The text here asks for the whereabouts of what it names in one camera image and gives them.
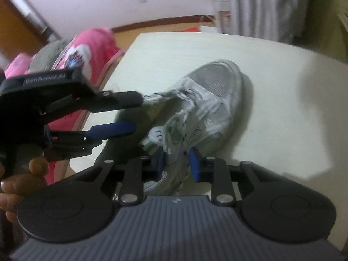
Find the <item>person's left hand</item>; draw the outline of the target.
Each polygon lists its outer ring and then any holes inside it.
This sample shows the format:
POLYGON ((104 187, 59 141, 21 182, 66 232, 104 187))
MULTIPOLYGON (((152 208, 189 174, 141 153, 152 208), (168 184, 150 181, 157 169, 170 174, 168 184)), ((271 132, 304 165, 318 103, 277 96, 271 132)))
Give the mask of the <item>person's left hand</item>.
POLYGON ((11 223, 17 223, 17 209, 21 201, 31 193, 47 186, 45 176, 49 172, 46 158, 36 157, 29 163, 29 172, 1 180, 1 210, 11 223))

